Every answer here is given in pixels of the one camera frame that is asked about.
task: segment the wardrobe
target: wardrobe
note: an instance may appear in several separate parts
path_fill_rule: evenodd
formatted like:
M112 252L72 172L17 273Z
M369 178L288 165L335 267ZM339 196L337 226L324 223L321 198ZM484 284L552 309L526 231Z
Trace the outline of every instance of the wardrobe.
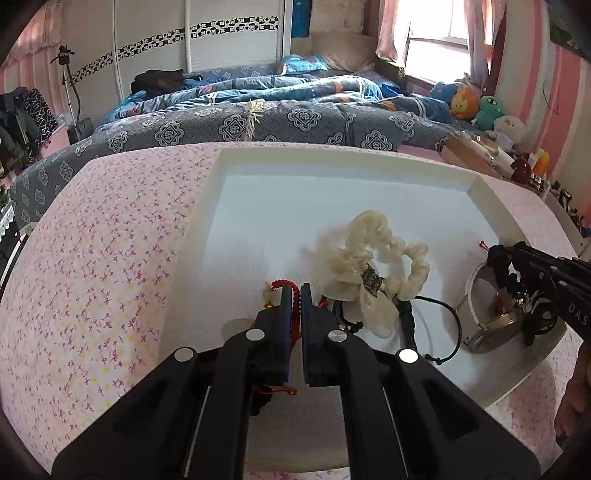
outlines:
M81 117L98 125L149 69L278 62L289 53L292 8L293 0L66 0L62 39L75 52Z

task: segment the white tray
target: white tray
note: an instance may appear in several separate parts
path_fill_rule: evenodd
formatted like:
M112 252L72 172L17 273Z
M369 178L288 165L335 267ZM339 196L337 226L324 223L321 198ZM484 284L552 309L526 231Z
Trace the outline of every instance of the white tray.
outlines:
M429 246L431 273L421 294L454 306L486 258L481 240L525 239L490 187L467 170L354 150L227 148L187 231L160 358L183 345L198 351L222 345L225 322L261 310L266 281L311 282L317 294L318 239L367 209L386 214L395 235ZM378 268L387 273L384 265ZM447 356L457 338L451 315L418 300L413 312L420 353ZM355 320L355 312L345 315ZM487 407L515 388L563 333L561 323L530 348L520 338L483 355L461 348L440 370ZM381 340L366 329L359 335L375 349L394 353L400 347L397 335ZM294 351L290 378L298 395L275 395L251 421L247 462L258 468L347 465L338 389L304 387L300 355Z

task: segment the black tag charm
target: black tag charm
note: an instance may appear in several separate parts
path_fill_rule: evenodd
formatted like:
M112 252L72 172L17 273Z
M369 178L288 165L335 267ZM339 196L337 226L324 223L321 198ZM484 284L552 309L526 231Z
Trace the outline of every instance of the black tag charm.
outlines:
M361 279L363 280L365 289L377 298L378 290L382 286L382 279L369 264L367 264L367 268L361 275Z

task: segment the window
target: window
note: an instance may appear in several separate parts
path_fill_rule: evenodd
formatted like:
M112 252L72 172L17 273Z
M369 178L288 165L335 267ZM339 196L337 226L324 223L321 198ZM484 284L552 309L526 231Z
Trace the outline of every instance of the window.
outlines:
M415 5L406 74L437 83L470 73L463 0L418 0Z

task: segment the pink table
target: pink table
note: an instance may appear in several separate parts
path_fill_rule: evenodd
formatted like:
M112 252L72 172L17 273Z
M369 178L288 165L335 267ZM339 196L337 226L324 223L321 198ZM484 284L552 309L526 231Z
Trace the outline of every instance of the pink table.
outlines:
M48 470L68 443L155 367L177 253L209 171L223 148L260 146L284 144L183 145L93 160L40 220L0 303L0 394L14 429ZM536 195L484 179L532 246L574 255ZM489 409L544 468L559 453L553 418L579 344L569 330L518 388ZM344 468L297 478L328 475L349 473Z

